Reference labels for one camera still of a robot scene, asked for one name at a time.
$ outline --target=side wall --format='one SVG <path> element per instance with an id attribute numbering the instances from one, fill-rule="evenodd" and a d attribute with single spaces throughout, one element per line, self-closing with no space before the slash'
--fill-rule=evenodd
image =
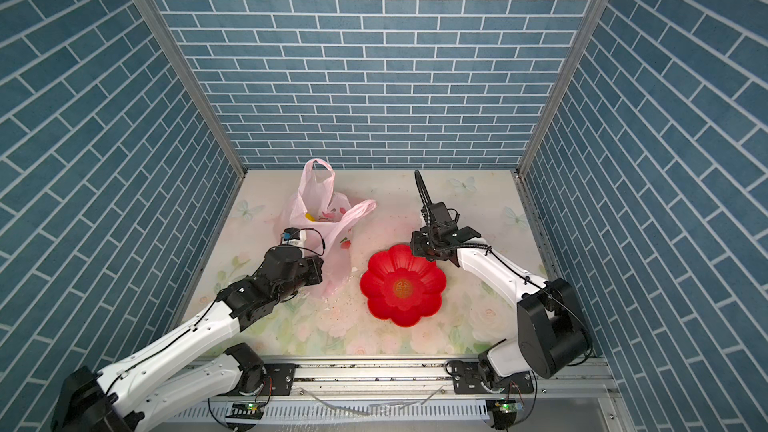
<path id="1" fill-rule="evenodd" d="M 610 0 L 528 184 L 638 427 L 768 430 L 768 0 Z"/>
<path id="2" fill-rule="evenodd" d="M 236 183 L 130 0 L 0 0 L 0 430 L 162 334 Z"/>
<path id="3" fill-rule="evenodd" d="M 250 168 L 513 168 L 589 0 L 156 0 Z"/>

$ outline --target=gray floor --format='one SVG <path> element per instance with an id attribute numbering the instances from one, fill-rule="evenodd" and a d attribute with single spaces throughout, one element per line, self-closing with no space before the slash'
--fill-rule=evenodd
<path id="1" fill-rule="evenodd" d="M 154 432 L 221 432 L 218 424 L 162 424 Z M 482 421 L 360 422 L 324 425 L 260 425 L 254 432 L 488 432 Z M 595 399 L 539 399 L 530 420 L 514 432 L 608 432 Z"/>

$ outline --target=brick wallpaper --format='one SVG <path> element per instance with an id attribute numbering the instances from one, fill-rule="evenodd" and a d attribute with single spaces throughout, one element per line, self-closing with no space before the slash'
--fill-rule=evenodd
<path id="1" fill-rule="evenodd" d="M 588 0 L 156 0 L 249 168 L 512 168 Z"/>
<path id="2" fill-rule="evenodd" d="M 130 0 L 0 0 L 0 430 L 166 330 L 235 181 Z"/>
<path id="3" fill-rule="evenodd" d="M 768 430 L 768 0 L 610 0 L 528 178 L 639 430 Z"/>

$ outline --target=red bowl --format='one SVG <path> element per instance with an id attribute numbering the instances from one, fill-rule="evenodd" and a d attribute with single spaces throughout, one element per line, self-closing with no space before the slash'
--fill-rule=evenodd
<path id="1" fill-rule="evenodd" d="M 374 254 L 360 277 L 360 291 L 368 297 L 368 310 L 400 327 L 416 325 L 442 306 L 446 274 L 423 257 L 411 255 L 408 245 L 395 245 Z"/>

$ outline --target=pink plastic bag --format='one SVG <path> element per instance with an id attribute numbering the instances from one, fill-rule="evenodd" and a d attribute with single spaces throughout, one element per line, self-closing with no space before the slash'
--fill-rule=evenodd
<path id="1" fill-rule="evenodd" d="M 315 162 L 330 170 L 329 178 L 318 182 L 312 168 Z M 301 174 L 299 190 L 288 199 L 275 225 L 275 233 L 278 235 L 288 227 L 312 227 L 325 239 L 322 283 L 310 288 L 310 293 L 316 297 L 331 295 L 349 278 L 352 273 L 349 245 L 344 246 L 343 243 L 345 239 L 349 240 L 352 226 L 376 208 L 376 201 L 371 199 L 351 207 L 347 196 L 333 191 L 335 177 L 336 173 L 328 162 L 319 158 L 308 161 Z M 320 237 L 311 230 L 306 231 L 305 246 L 318 253 L 322 251 Z"/>

